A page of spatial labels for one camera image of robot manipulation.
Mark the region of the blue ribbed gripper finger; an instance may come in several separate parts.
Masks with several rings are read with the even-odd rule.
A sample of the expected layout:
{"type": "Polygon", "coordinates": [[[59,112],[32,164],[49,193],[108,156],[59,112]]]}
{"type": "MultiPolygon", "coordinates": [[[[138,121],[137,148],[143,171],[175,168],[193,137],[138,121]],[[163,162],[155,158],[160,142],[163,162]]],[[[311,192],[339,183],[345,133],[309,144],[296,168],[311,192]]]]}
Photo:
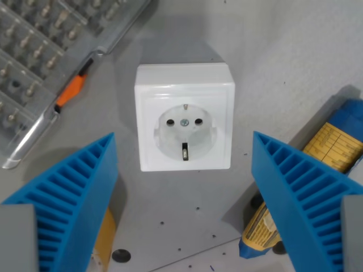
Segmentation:
{"type": "Polygon", "coordinates": [[[341,202],[362,186],[258,131],[251,172],[295,271],[343,271],[341,202]]]}
{"type": "Polygon", "coordinates": [[[110,133],[3,201],[35,208],[40,271],[86,271],[117,181],[117,162],[110,133]]]}

